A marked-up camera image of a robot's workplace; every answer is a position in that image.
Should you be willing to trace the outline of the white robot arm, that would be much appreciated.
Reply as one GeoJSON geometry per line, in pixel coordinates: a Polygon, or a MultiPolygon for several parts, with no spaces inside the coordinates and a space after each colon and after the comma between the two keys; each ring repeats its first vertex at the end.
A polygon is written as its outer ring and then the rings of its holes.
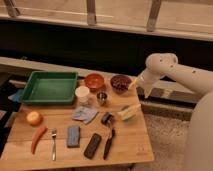
{"type": "Polygon", "coordinates": [[[168,77],[185,87],[176,100],[195,105],[186,139],[182,171],[213,171],[213,71],[182,65],[174,53],[153,53],[145,69],[136,77],[146,98],[156,83],[168,77]]]}

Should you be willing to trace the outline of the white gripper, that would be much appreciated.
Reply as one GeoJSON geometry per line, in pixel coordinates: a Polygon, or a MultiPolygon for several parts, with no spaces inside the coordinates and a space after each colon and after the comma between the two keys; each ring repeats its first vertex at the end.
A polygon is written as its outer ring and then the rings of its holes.
{"type": "Polygon", "coordinates": [[[152,92],[153,85],[164,77],[165,75],[162,73],[157,73],[150,69],[145,69],[138,75],[137,78],[133,80],[132,83],[130,83],[128,90],[130,90],[135,84],[137,84],[138,87],[141,87],[143,89],[144,96],[148,98],[152,92]]]}

